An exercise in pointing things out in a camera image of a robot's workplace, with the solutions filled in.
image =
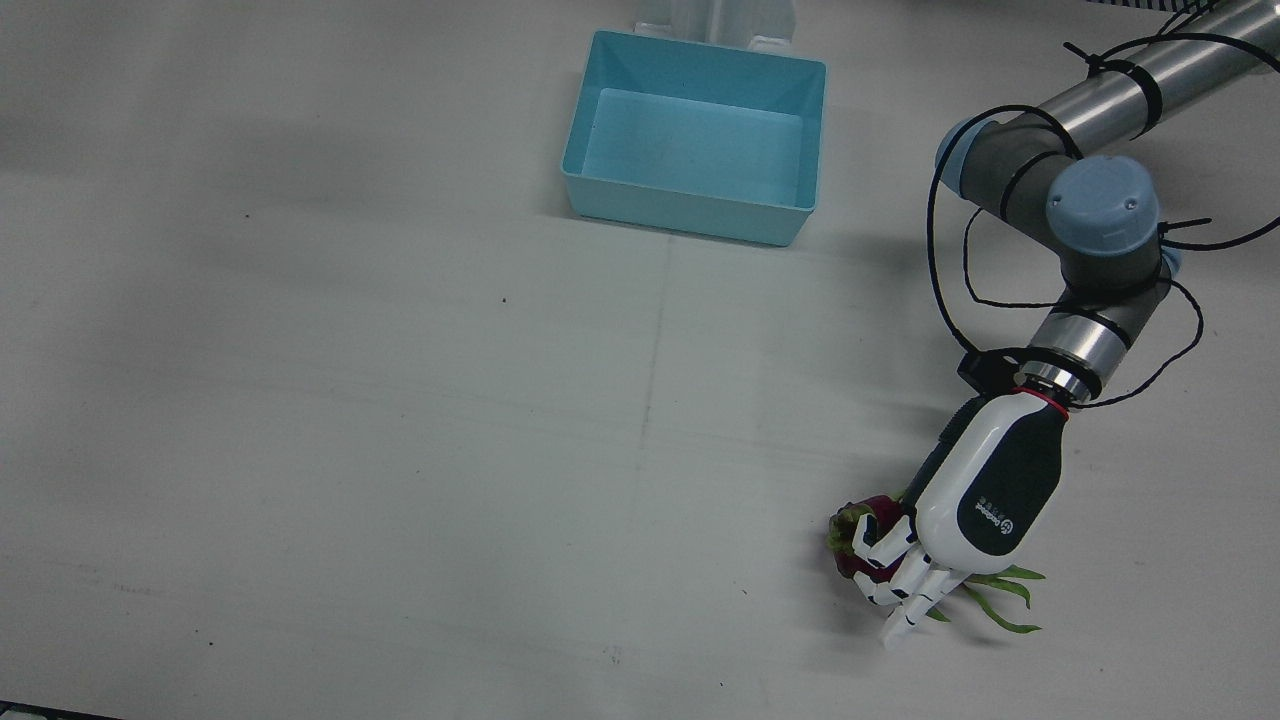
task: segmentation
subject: blue joint cap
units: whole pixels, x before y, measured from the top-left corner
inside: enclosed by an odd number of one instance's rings
[[[1156,234],[1160,201],[1151,173],[1137,160],[1098,155],[1053,179],[1044,214],[1062,245],[1093,258],[1115,258]]]
[[[1170,279],[1178,277],[1178,270],[1183,269],[1183,251],[1176,247],[1161,247],[1160,254],[1165,258],[1165,264],[1169,265]]]
[[[954,128],[947,132],[947,136],[942,138],[942,143],[938,145],[938,151],[933,155],[933,167],[937,169],[938,164],[942,163],[942,151],[951,145],[951,140],[955,138],[960,128],[965,126],[969,120],[960,120]],[[969,149],[973,147],[973,141],[977,140],[978,133],[982,128],[996,120],[986,119],[965,131],[964,136],[956,142],[956,146],[951,150],[951,156],[947,158],[947,167],[942,168],[942,184],[951,188],[951,192],[960,195],[960,173],[964,172],[964,160],[969,155]]]

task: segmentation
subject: black cable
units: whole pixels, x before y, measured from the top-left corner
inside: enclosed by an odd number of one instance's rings
[[[1228,35],[1215,35],[1215,33],[1208,33],[1208,32],[1178,32],[1183,27],[1185,27],[1187,23],[1192,22],[1193,19],[1196,19],[1199,15],[1204,14],[1206,12],[1211,10],[1215,4],[1216,3],[1207,3],[1206,5],[1203,5],[1199,10],[1197,10],[1196,13],[1193,13],[1187,20],[1184,20],[1181,24],[1179,24],[1175,28],[1174,32],[1167,32],[1166,33],[1166,32],[1164,32],[1164,28],[1161,28],[1161,32],[1158,32],[1156,35],[1151,35],[1151,36],[1147,36],[1147,37],[1139,37],[1139,38],[1135,38],[1135,40],[1121,42],[1120,45],[1116,45],[1115,47],[1107,50],[1106,53],[1102,53],[1101,55],[1085,55],[1083,51],[1080,51],[1079,49],[1075,49],[1070,44],[1066,44],[1066,45],[1068,45],[1069,50],[1071,50],[1073,53],[1083,56],[1085,59],[1085,61],[1089,63],[1091,72],[1093,70],[1093,68],[1100,67],[1103,63],[1106,63],[1107,59],[1110,59],[1112,55],[1115,55],[1117,53],[1124,53],[1125,50],[1130,50],[1133,47],[1152,45],[1152,44],[1156,44],[1156,42],[1170,42],[1170,41],[1175,41],[1175,40],[1197,40],[1197,41],[1202,41],[1202,42],[1216,42],[1219,45],[1226,45],[1229,47],[1235,47],[1236,50],[1240,50],[1240,51],[1248,53],[1249,55],[1253,55],[1254,59],[1257,59],[1258,61],[1261,61],[1265,65],[1270,67],[1276,73],[1280,73],[1280,60],[1277,60],[1275,55],[1271,55],[1270,53],[1267,53],[1266,50],[1262,50],[1261,47],[1258,47],[1257,45],[1253,45],[1252,42],[1240,40],[1238,37],[1231,37],[1231,36],[1228,36]],[[1238,246],[1244,245],[1247,242],[1254,241],[1254,240],[1257,240],[1257,238],[1260,238],[1260,237],[1270,233],[1271,231],[1276,229],[1277,227],[1280,227],[1280,217],[1272,219],[1271,222],[1266,223],[1265,225],[1262,225],[1262,227],[1260,227],[1260,228],[1257,228],[1257,229],[1254,229],[1252,232],[1244,233],[1244,234],[1242,234],[1239,237],[1234,237],[1231,240],[1224,240],[1224,241],[1220,241],[1220,242],[1207,242],[1207,243],[1190,243],[1190,242],[1176,242],[1176,241],[1171,241],[1171,240],[1166,240],[1166,238],[1161,237],[1160,238],[1160,245],[1164,246],[1164,247],[1174,247],[1176,250],[1188,250],[1188,251],[1193,251],[1193,252],[1213,251],[1213,250],[1226,250],[1229,247],[1238,247]]]
[[[979,352],[979,350],[978,346],[964,334],[960,327],[956,325],[955,320],[951,319],[951,313],[947,310],[947,301],[942,297],[942,281],[938,278],[937,241],[933,228],[933,219],[937,214],[938,204],[938,186],[942,184],[942,170],[947,167],[947,163],[951,160],[951,155],[955,152],[956,145],[960,143],[960,140],[965,136],[965,133],[987,118],[1004,113],[1027,113],[1041,118],[1050,126],[1050,129],[1057,135],[1059,140],[1062,141],[1062,147],[1070,156],[1078,160],[1083,158],[1079,146],[1075,145],[1075,141],[1071,138],[1071,133],[1062,127],[1062,123],[1060,123],[1053,115],[1050,115],[1044,110],[1033,105],[1000,105],[998,108],[992,108],[991,110],[979,113],[956,128],[951,141],[942,149],[942,154],[938,156],[937,168],[933,170],[933,179],[929,182],[929,200],[924,210],[924,250],[929,260],[929,284],[933,287],[933,301],[937,304],[938,314],[942,315],[942,322],[947,325],[947,331],[951,332],[951,337],[960,343],[960,347],[963,347],[965,352]]]
[[[969,222],[964,225],[964,240],[960,242],[960,263],[964,268],[964,287],[969,291],[969,299],[979,305],[991,307],[1006,307],[1012,310],[1033,310],[1038,307],[1052,307],[1056,302],[1005,302],[1001,300],[987,300],[980,297],[973,287],[973,278],[969,274],[969,231],[973,229],[974,220],[983,213],[982,208],[974,211]]]
[[[1197,345],[1199,345],[1201,338],[1204,337],[1204,310],[1201,307],[1199,302],[1196,301],[1196,296],[1192,295],[1192,291],[1187,290],[1187,286],[1184,286],[1183,283],[1180,283],[1180,282],[1178,282],[1178,281],[1175,281],[1172,278],[1160,278],[1156,282],[1169,283],[1170,287],[1178,288],[1178,291],[1183,293],[1183,297],[1187,299],[1187,302],[1192,306],[1192,310],[1196,311],[1196,337],[1193,337],[1192,341],[1189,343],[1187,343],[1187,347],[1179,350],[1172,356],[1170,356],[1169,360],[1165,360],[1164,363],[1161,363],[1160,368],[1156,368],[1156,372],[1152,373],[1152,375],[1149,378],[1147,378],[1146,380],[1143,380],[1143,383],[1140,386],[1138,386],[1137,388],[1134,388],[1134,389],[1132,389],[1132,391],[1129,391],[1129,392],[1126,392],[1124,395],[1119,395],[1116,397],[1108,398],[1108,400],[1100,400],[1098,402],[1084,402],[1084,404],[1082,404],[1082,402],[1073,402],[1071,407],[1076,407],[1076,409],[1080,409],[1080,410],[1088,410],[1091,407],[1105,407],[1107,405],[1115,405],[1116,402],[1121,402],[1121,401],[1129,400],[1130,397],[1134,397],[1134,396],[1144,392],[1147,388],[1149,388],[1152,386],[1152,383],[1155,383],[1156,379],[1160,378],[1161,373],[1164,373],[1170,365],[1172,365],[1175,361],[1178,361],[1179,359],[1181,359],[1184,355],[1187,355],[1188,352],[1190,352],[1192,350],[1194,350]]]
[[[1178,23],[1178,18],[1184,13],[1187,13],[1187,10],[1189,10],[1193,5],[1196,6],[1196,10],[1188,13],[1187,17],[1183,18],[1180,23]],[[1212,10],[1213,5],[1217,5],[1217,0],[1207,0],[1203,3],[1184,3],[1181,8],[1178,8],[1178,10],[1174,13],[1171,18],[1165,20],[1165,24],[1160,26],[1160,29],[1156,31],[1156,35],[1165,35],[1166,32],[1178,32],[1183,29],[1184,27],[1187,27],[1188,23],[1198,20],[1206,13]],[[1178,27],[1170,29],[1170,26],[1172,26],[1174,23],[1178,23]]]

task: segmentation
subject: robot finger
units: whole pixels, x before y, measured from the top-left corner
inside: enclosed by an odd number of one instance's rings
[[[915,624],[924,619],[924,615],[955,589],[965,579],[966,574],[948,568],[933,568],[925,574],[916,594],[902,603],[902,615],[908,623]]]
[[[893,594],[888,588],[888,583],[877,583],[867,573],[854,573],[854,582],[858,583],[858,589],[863,591],[867,600],[876,605],[897,605],[902,602],[902,598]]]
[[[883,644],[886,650],[893,650],[902,642],[902,638],[910,634],[914,629],[915,623],[908,620],[906,607],[900,605],[897,606],[897,610],[888,616],[888,620],[884,621],[884,626],[881,628],[881,644]]]
[[[872,546],[876,544],[876,537],[879,533],[879,524],[876,521],[876,516],[872,514],[863,515],[858,519],[858,525],[854,528],[854,555],[867,559],[872,552]]]
[[[860,520],[858,527],[863,527]],[[879,542],[870,547],[864,560],[874,568],[888,568],[897,561],[899,557],[902,557],[906,551],[911,550],[911,543],[914,541],[915,530],[911,529],[911,519],[902,518],[892,528],[890,528],[888,533],[886,533]]]
[[[913,544],[906,557],[902,559],[902,565],[899,566],[897,571],[890,579],[890,591],[902,600],[916,594],[920,583],[929,573],[931,562],[929,553],[924,552],[924,548],[919,544]]]

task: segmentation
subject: white table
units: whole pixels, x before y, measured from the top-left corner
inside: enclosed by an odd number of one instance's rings
[[[969,396],[933,151],[1153,31],[1076,0],[799,3],[829,65],[790,249],[584,220],[559,154],[635,3],[0,6],[0,698],[201,717],[1261,717],[1280,701],[1280,238],[1189,258],[1203,346],[1076,415],[1004,633],[895,653],[827,516]],[[1280,83],[1124,151],[1187,240],[1275,215]],[[1039,314],[960,302],[1021,343]],[[991,295],[1052,256],[975,231]],[[1180,347],[1170,300],[1115,379]]]

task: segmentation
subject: red ring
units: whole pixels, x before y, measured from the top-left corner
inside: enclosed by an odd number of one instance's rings
[[[1044,402],[1052,405],[1055,410],[1057,410],[1059,413],[1062,414],[1062,418],[1065,420],[1070,420],[1071,419],[1071,415],[1066,411],[1066,407],[1062,407],[1062,404],[1060,404],[1059,401],[1053,400],[1052,397],[1044,395],[1043,392],[1034,391],[1034,389],[1032,389],[1029,387],[1015,387],[1014,392],[1025,392],[1027,395],[1034,395],[1036,397],[1038,397],[1038,398],[1043,400]]]

